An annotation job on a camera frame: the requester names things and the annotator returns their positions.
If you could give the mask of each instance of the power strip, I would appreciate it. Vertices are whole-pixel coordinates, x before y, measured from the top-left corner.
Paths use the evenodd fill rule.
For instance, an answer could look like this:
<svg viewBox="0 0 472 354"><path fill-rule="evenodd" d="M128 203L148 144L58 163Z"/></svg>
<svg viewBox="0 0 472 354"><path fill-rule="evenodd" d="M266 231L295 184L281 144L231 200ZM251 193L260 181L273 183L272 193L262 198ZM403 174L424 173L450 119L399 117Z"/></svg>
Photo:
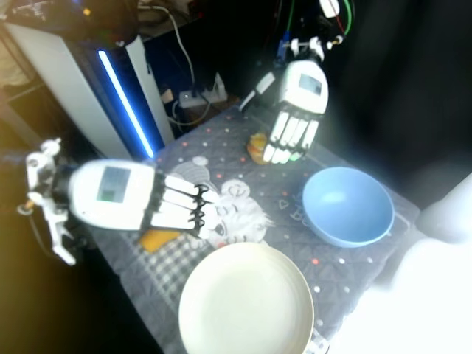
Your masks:
<svg viewBox="0 0 472 354"><path fill-rule="evenodd" d="M201 93L203 97L207 99L208 102L210 103L218 103L218 102L223 102L228 99L228 94L224 92L223 94L218 93L217 91L203 91ZM191 91L182 91L179 96L178 100L180 101L180 106L182 108L190 108L190 107L196 107L198 105L206 105L208 102L201 98L200 94L197 96L192 96Z"/></svg>

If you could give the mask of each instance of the robotic hand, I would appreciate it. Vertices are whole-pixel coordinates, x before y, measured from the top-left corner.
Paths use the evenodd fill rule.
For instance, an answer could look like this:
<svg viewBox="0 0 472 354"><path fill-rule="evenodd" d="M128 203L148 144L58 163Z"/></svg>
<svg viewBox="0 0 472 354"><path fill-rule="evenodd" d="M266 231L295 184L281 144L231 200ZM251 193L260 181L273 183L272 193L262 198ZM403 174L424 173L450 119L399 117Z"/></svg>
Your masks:
<svg viewBox="0 0 472 354"><path fill-rule="evenodd" d="M301 46L308 46L311 56L291 62L284 72L277 101L280 110L263 154L264 161L273 164L295 161L305 155L327 107L326 75L318 64L325 57L321 41L317 37L311 38L306 44L300 44L297 39L292 40L291 50L295 58ZM240 110L274 81L274 75L268 73L257 84L256 90L243 101Z"/></svg>
<svg viewBox="0 0 472 354"><path fill-rule="evenodd" d="M171 229L198 236L206 209L218 200L205 185L166 176L138 162L110 159L77 169L57 167L54 157L59 151L60 140L48 140L41 151L27 156L28 202L18 212L29 215L35 205L43 209L52 250L70 266L76 259L62 243L63 236L72 238L65 227L68 210L104 229Z"/></svg>

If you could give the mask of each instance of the gray tablecloth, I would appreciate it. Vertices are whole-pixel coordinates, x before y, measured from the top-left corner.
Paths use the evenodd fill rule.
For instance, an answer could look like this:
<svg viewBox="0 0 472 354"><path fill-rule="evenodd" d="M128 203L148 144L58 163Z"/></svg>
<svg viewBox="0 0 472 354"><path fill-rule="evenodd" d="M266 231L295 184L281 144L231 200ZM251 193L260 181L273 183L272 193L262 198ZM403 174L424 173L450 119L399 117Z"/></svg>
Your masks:
<svg viewBox="0 0 472 354"><path fill-rule="evenodd" d="M181 235L153 254L138 244L137 232L92 229L92 235L139 315L166 354L185 353L178 331L178 301L198 263L217 247L261 242L289 256L313 294L316 318L307 353L323 353L343 318L384 268L419 210L389 190L395 223L388 237L370 246L341 249L306 227L301 188L309 176L329 166L349 166L320 145L297 162L256 165L246 152L249 136L269 131L267 112L219 114L166 147L157 156L167 173L205 183L221 195L221 226L209 241Z"/></svg>

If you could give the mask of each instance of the dark background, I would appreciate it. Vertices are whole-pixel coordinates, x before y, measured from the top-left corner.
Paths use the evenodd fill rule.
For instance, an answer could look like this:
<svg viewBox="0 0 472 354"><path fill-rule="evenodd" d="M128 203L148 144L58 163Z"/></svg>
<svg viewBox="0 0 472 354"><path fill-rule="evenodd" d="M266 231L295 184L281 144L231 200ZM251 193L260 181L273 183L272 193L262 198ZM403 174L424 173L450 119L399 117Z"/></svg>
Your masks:
<svg viewBox="0 0 472 354"><path fill-rule="evenodd" d="M307 24L314 2L296 1L293 35L315 34ZM245 96L274 68L289 7L285 0L280 25L271 31L275 0L209 1L203 18L181 28L198 82L211 86L219 71L230 93ZM323 63L330 102L318 141L419 207L442 198L471 171L471 13L470 1L358 0L351 33ZM161 89L190 88L173 32L145 45ZM76 160L85 150L89 156L52 101L40 90L12 107L41 138L66 136ZM30 150L0 122L0 352L155 353L100 253L87 251L85 262L67 268L41 253L15 213L24 200L22 159ZM37 222L47 240L41 218Z"/></svg>

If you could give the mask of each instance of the polka dot tablecloth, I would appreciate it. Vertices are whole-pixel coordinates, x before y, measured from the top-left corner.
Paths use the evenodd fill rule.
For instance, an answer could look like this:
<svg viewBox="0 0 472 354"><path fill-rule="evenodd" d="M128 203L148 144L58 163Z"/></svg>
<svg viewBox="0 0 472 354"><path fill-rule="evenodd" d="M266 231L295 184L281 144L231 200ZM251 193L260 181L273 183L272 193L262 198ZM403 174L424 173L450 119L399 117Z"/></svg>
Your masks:
<svg viewBox="0 0 472 354"><path fill-rule="evenodd" d="M310 286L316 317L307 353L324 353L343 318L355 308L414 223L419 209L389 191L396 213L388 237L358 249L325 243L306 226L301 191L316 171L348 163L315 144L297 162L255 164L246 152L246 143L254 133L269 132L272 119L262 111L243 117L232 108L175 141L156 158L164 171L187 171L185 178L198 176L218 192L224 192L222 186L230 180L248 186L248 198L260 206L268 220L262 241L290 257ZM91 229L91 233L164 352L185 353L177 318L181 287L213 248L205 246L196 254L181 240L181 244L175 243L167 251L146 254L137 244L136 233L96 229Z"/></svg>

